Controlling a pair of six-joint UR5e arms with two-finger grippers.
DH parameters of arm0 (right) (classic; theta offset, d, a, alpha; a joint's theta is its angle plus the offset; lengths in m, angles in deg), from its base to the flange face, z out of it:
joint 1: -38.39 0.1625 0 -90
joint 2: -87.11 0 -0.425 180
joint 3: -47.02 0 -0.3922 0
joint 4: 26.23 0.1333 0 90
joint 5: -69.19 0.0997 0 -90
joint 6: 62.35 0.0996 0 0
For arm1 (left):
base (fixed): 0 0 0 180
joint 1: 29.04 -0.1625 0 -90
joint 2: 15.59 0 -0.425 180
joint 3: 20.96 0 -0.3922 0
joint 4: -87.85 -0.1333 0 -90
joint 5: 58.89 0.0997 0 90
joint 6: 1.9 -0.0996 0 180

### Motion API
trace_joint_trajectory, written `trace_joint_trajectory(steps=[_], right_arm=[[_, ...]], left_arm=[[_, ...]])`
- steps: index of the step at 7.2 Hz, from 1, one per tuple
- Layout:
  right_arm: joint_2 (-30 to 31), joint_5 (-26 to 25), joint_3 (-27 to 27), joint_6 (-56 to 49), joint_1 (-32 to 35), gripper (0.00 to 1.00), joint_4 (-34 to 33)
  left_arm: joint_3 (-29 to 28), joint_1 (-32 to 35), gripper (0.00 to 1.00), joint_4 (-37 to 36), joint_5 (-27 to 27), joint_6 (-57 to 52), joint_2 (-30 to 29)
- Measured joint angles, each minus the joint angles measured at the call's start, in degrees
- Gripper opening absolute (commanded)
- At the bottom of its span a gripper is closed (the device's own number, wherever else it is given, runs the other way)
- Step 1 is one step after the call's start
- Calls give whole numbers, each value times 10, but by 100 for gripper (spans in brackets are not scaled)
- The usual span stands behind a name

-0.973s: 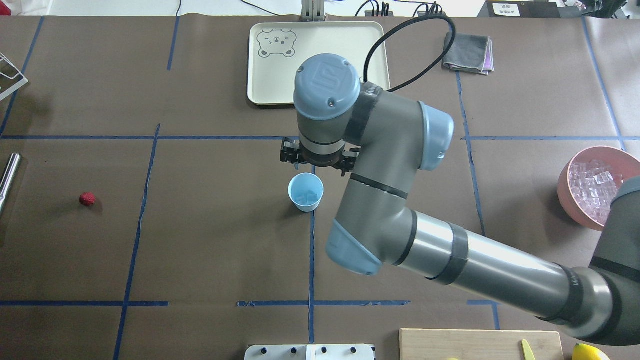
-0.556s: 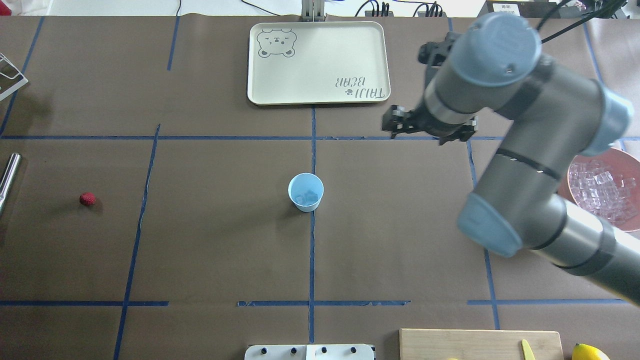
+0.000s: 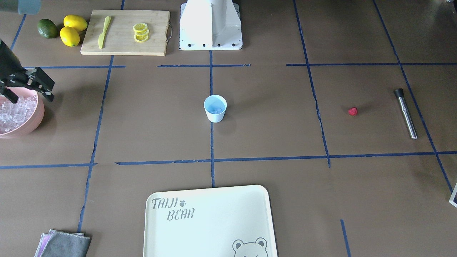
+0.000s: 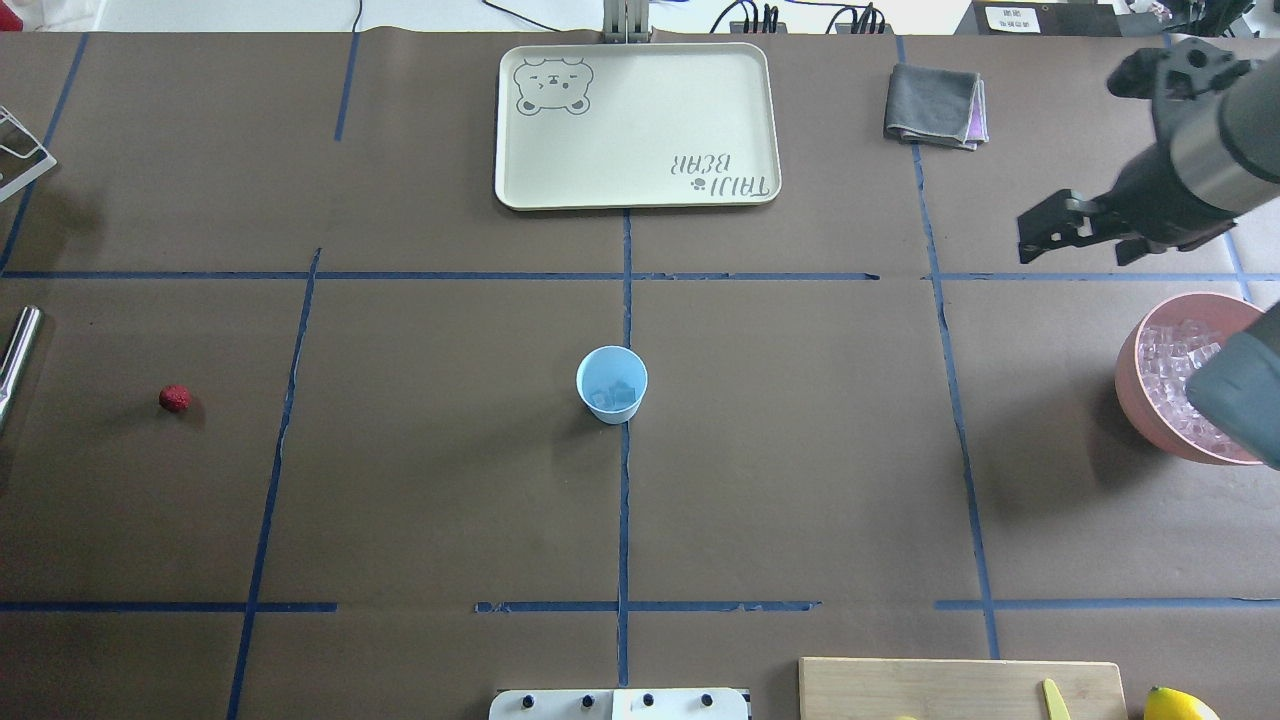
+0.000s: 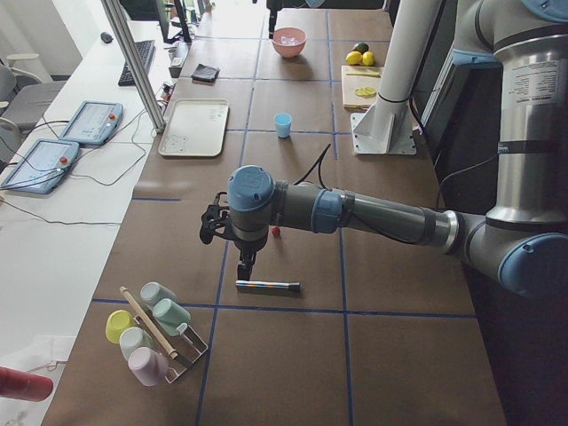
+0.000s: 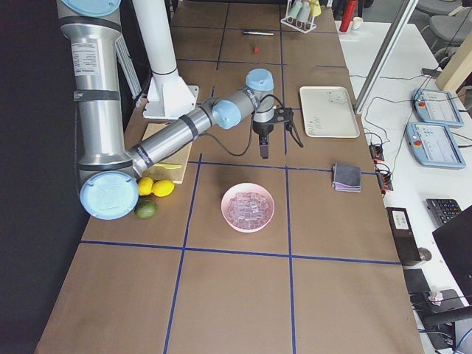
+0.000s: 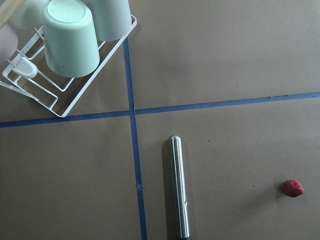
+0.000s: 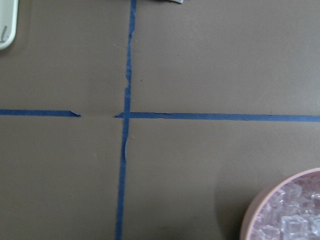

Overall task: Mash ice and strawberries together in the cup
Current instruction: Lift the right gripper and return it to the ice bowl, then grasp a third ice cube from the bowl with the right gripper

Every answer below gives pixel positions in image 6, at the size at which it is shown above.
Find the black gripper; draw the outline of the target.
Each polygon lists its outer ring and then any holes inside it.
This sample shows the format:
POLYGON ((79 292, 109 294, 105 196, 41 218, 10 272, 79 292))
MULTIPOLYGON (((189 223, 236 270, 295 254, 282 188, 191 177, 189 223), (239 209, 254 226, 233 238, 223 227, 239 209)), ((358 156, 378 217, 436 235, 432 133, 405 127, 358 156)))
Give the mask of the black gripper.
POLYGON ((259 136, 259 149, 261 159, 267 159, 269 155, 268 136, 274 130, 274 124, 270 121, 252 123, 253 131, 259 136))

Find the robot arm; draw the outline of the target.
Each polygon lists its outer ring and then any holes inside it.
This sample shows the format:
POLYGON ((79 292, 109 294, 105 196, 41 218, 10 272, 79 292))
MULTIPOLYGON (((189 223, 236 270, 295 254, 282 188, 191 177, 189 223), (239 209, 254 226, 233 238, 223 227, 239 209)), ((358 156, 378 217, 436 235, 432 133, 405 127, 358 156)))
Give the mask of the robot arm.
POLYGON ((126 56, 118 1, 59 1, 60 29, 70 40, 84 154, 78 163, 80 202, 93 217, 127 215, 139 198, 137 179, 155 163, 218 125, 230 129, 249 115, 268 117, 274 89, 270 71, 251 70, 244 87, 229 97, 198 105, 180 77, 163 1, 135 1, 133 8, 149 60, 156 104, 170 124, 126 148, 119 71, 138 86, 126 56))

